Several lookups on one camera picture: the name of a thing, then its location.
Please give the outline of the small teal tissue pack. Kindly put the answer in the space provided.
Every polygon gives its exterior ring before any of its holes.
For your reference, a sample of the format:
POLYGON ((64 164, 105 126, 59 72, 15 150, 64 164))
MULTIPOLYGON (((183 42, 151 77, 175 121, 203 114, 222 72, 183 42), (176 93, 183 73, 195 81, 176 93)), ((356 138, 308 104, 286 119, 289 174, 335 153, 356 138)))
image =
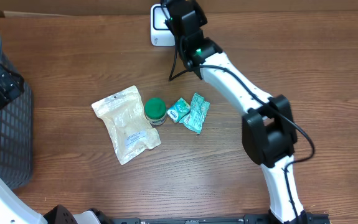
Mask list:
POLYGON ((190 110, 190 104, 185 99, 180 98, 167 110, 167 115, 174 123, 177 123, 187 115, 190 110))

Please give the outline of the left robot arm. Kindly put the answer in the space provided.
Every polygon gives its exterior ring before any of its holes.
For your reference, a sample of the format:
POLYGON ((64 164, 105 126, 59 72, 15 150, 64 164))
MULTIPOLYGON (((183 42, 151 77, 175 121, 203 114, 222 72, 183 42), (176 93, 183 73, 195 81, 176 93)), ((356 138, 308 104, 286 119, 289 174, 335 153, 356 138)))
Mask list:
MULTIPOLYGON (((24 92, 24 79, 20 74, 0 64, 0 110, 24 92)), ((0 223, 111 223, 98 210, 73 215, 64 206, 58 205, 41 215, 21 201, 0 178, 0 223)))

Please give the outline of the teal wet wipes pack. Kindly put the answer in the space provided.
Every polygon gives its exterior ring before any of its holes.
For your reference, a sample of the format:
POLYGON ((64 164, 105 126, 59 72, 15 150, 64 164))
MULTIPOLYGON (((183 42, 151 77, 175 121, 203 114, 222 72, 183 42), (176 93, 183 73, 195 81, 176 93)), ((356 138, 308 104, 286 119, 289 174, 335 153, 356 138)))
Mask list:
POLYGON ((200 134, 202 126, 207 116, 210 103, 204 100, 204 97, 198 93, 194 93, 191 101, 190 112, 185 115, 179 122, 187 129, 200 134))

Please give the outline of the white barcode scanner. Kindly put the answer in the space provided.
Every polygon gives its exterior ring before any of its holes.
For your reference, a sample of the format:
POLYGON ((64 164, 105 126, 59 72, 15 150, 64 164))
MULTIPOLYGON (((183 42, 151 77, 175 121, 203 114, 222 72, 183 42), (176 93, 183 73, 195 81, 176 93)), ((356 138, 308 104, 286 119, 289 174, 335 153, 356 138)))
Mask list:
POLYGON ((175 39, 165 24, 166 16, 169 16, 166 7, 160 3, 154 4, 150 10, 151 43, 157 47, 175 46, 175 39))

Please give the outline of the grey plastic mesh basket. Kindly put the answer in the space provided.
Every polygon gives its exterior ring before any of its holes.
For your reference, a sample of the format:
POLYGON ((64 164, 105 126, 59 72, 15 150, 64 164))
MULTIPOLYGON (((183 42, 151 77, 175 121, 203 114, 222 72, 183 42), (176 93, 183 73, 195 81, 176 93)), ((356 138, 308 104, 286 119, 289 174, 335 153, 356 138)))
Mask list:
POLYGON ((34 96, 2 51, 0 38, 0 178, 10 189, 33 174, 34 96))

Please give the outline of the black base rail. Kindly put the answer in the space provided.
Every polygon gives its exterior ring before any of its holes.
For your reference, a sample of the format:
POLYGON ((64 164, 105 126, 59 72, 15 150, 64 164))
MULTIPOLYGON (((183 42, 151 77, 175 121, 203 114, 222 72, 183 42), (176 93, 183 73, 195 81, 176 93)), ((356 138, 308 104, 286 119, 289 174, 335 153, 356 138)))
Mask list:
MULTIPOLYGON (((273 215, 245 215, 243 217, 214 217, 214 218, 178 218, 178 219, 140 219, 112 218, 114 224, 269 224, 280 223, 272 218, 273 215)), ((330 224, 329 215, 304 213, 299 223, 330 224)))

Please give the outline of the brown cardboard backboard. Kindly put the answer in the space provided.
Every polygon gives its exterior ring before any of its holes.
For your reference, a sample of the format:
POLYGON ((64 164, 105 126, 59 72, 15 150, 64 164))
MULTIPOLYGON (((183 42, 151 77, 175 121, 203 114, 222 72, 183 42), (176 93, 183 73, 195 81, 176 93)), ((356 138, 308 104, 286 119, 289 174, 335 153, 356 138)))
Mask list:
MULTIPOLYGON (((19 14, 69 16, 149 14, 158 0, 0 0, 0 17, 19 14)), ((358 0, 198 0, 206 13, 358 11, 358 0)))

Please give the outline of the beige nut snack bag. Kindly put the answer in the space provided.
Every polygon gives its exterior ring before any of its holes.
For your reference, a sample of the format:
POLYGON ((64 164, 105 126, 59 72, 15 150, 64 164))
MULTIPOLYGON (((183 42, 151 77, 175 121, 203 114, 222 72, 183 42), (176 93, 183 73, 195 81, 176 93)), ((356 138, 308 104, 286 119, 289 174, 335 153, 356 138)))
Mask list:
POLYGON ((92 109, 104 122, 121 165, 161 144, 157 129, 146 118, 136 86, 92 103, 92 109))

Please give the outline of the green cap white bottle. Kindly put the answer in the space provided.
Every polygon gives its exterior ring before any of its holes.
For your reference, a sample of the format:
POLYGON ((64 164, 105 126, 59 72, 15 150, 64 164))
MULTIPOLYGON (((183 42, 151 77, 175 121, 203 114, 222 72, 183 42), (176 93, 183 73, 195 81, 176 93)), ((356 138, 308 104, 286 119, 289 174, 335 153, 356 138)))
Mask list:
POLYGON ((160 98, 151 98, 144 106, 145 115, 154 126, 162 125, 165 122, 166 110, 166 104, 160 98))

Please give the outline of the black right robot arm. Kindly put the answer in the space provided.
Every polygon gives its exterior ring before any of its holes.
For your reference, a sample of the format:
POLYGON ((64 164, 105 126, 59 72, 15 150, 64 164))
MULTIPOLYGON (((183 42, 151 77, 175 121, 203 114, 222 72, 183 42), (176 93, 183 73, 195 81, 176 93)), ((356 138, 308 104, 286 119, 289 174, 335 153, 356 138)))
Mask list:
POLYGON ((296 134, 302 130, 293 121, 289 101, 255 86, 204 36, 207 18, 196 1, 163 0, 161 7, 186 70, 218 90, 242 117, 244 150, 261 167, 270 194, 270 222, 306 223, 293 174, 296 134))

